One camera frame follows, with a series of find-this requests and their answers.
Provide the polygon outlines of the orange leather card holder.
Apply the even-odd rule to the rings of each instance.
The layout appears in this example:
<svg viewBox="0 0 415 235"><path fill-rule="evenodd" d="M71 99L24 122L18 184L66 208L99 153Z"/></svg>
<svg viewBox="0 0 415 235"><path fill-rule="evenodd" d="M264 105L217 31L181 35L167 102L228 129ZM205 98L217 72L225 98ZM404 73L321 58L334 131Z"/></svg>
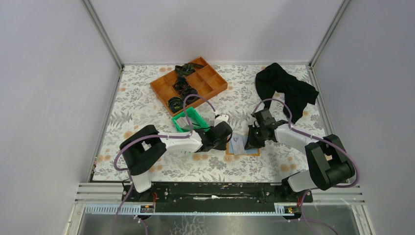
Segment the orange leather card holder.
<svg viewBox="0 0 415 235"><path fill-rule="evenodd" d="M259 149L245 149L248 136L235 135L231 137L231 140L227 143L226 154L228 155L247 155L247 156L259 156Z"/></svg>

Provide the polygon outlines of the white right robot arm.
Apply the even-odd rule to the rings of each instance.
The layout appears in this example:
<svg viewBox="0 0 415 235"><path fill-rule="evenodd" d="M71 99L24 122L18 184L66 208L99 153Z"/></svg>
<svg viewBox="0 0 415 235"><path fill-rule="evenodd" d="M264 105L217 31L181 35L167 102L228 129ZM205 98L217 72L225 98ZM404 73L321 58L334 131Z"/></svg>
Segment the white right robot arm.
<svg viewBox="0 0 415 235"><path fill-rule="evenodd" d="M285 120L276 120L268 109L253 114L245 149L259 149L267 141L294 148L306 156L308 170L295 173L282 180L281 197L288 202L299 197L300 192L318 188L327 190L352 178L356 169L346 156L343 144L336 135L316 137L295 129Z"/></svg>

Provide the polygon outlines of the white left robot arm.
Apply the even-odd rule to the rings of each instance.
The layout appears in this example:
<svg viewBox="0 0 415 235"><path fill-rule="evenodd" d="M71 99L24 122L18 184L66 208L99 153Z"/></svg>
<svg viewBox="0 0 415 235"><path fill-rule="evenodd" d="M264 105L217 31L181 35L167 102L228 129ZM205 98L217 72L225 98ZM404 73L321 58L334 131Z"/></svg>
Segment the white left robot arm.
<svg viewBox="0 0 415 235"><path fill-rule="evenodd" d="M226 147L232 128L222 121L209 128L196 129L193 132L159 132L154 125L147 125L133 134L120 145L120 151L114 160L114 168L122 157L127 165L133 195L140 201L146 201L152 194L152 182L149 169L166 153L172 152L209 152Z"/></svg>

